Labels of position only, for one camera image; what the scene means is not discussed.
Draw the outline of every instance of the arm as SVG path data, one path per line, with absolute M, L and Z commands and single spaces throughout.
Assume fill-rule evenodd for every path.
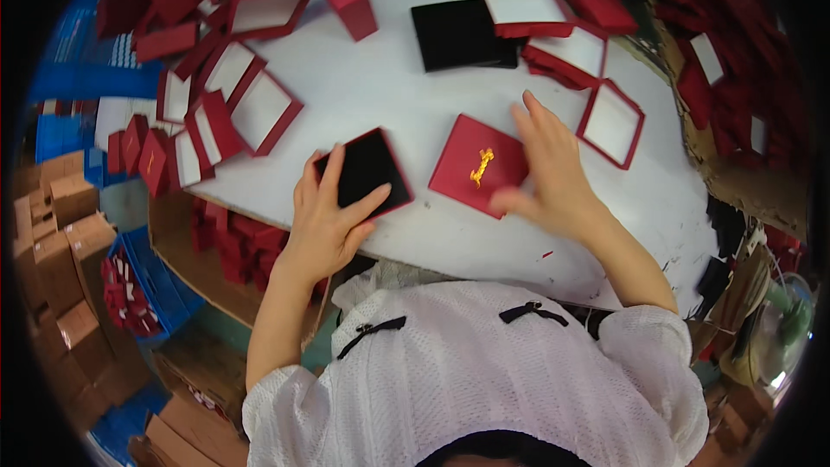
M 331 151 L 319 184 L 314 161 L 316 151 L 303 169 L 294 190 L 294 222 L 285 250 L 277 258 L 268 288 L 256 313 L 248 343 L 245 385 L 248 391 L 266 375 L 300 364 L 303 315 L 311 289 L 323 278 L 342 269 L 360 244 L 374 231 L 364 222 L 386 197 L 391 186 L 379 186 L 364 199 L 344 209 L 337 205 L 337 184 L 343 169 L 344 149 Z
M 654 305 L 677 313 L 658 263 L 591 190 L 579 162 L 576 136 L 529 91 L 523 99 L 527 110 L 514 104 L 511 113 L 524 141 L 536 194 L 505 189 L 493 195 L 492 207 L 583 244 L 603 266 L 622 306 Z

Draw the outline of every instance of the white lace shirt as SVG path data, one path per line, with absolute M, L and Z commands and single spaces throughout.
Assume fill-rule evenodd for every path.
M 504 310 L 538 299 L 555 319 Z M 320 378 L 290 366 L 248 394 L 248 465 L 413 466 L 478 431 L 520 431 L 593 467 L 681 466 L 706 439 L 686 325 L 657 307 L 606 317 L 596 342 L 555 301 L 478 282 L 379 290 L 332 336 Z

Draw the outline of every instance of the pile of boxes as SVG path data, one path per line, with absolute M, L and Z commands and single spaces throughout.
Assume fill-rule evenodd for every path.
M 99 267 L 115 230 L 82 167 L 83 152 L 39 166 L 38 187 L 14 203 L 13 243 L 36 356 L 79 432 L 150 380 L 134 339 L 105 316 Z

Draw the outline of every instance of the black velvet insert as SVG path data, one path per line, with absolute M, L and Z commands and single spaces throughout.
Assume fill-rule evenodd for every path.
M 404 185 L 403 175 L 395 166 L 392 150 L 386 144 L 380 128 L 347 142 L 345 150 L 343 172 L 340 173 L 337 194 L 337 203 L 341 208 L 358 202 L 375 188 L 387 182 L 392 185 L 392 192 L 368 218 L 378 216 L 412 200 Z M 321 177 L 326 171 L 328 162 L 328 155 L 315 162 L 317 172 Z
M 522 40 L 495 36 L 484 0 L 457 0 L 412 8 L 412 22 L 429 73 L 453 67 L 516 68 Z

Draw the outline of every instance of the brown cardboard box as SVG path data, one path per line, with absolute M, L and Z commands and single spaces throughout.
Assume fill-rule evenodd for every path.
M 98 390 L 87 384 L 86 387 L 67 405 L 67 417 L 78 434 L 92 429 L 98 419 L 109 410 L 109 402 Z
M 81 301 L 59 317 L 57 327 L 61 330 L 69 354 L 76 359 L 87 379 L 97 379 L 115 360 L 86 301 Z
M 78 150 L 65 156 L 43 161 L 40 166 L 40 188 L 45 196 L 51 196 L 51 183 L 63 177 L 84 172 L 84 151 Z
M 104 280 L 100 275 L 100 264 L 109 252 L 116 233 L 102 213 L 91 214 L 68 224 L 63 231 L 72 250 L 84 298 L 98 318 L 101 330 L 117 357 L 125 349 L 134 348 L 135 342 L 127 331 L 112 323 L 104 302 Z
M 70 404 L 89 384 L 89 379 L 69 353 L 55 363 L 41 366 L 57 400 L 62 404 Z
M 115 362 L 104 369 L 96 379 L 95 387 L 113 406 L 121 406 L 152 379 L 138 346 L 125 348 L 115 356 Z
M 159 418 L 216 464 L 222 467 L 246 464 L 248 443 L 225 420 L 194 401 L 189 392 L 173 393 Z
M 243 431 L 245 356 L 198 327 L 185 327 L 153 351 L 161 382 L 171 392 L 188 387 L 210 397 L 237 432 Z
M 98 190 L 83 173 L 52 181 L 51 197 L 58 229 L 98 211 Z
M 60 317 L 84 299 L 67 236 L 62 231 L 50 234 L 34 245 L 34 255 L 40 292 Z
M 39 319 L 32 335 L 35 353 L 42 364 L 56 363 L 67 353 L 67 345 L 63 342 L 57 320 L 49 308 L 41 313 Z
M 15 169 L 12 177 L 13 197 L 19 199 L 41 188 L 40 165 L 23 166 Z
M 46 298 L 41 292 L 41 285 L 37 279 L 35 268 L 35 254 L 33 249 L 32 216 L 27 196 L 14 202 L 15 235 L 12 243 L 14 268 L 21 294 L 26 306 L 32 313 L 36 313 Z

